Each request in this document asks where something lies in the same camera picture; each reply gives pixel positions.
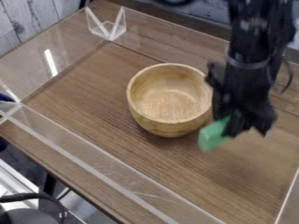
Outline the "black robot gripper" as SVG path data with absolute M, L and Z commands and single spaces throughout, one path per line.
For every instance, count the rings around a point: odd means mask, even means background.
M 234 138 L 250 126 L 264 137 L 276 122 L 266 76 L 214 60 L 208 61 L 206 68 L 204 80 L 212 88 L 213 119 L 226 121 L 221 135 Z

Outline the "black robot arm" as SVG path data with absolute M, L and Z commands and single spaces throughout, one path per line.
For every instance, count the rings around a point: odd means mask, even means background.
M 293 0 L 228 0 L 230 36 L 225 61 L 209 61 L 212 115 L 226 119 L 221 135 L 256 129 L 265 134 L 276 121 L 269 91 L 276 83 L 286 45 L 294 38 Z

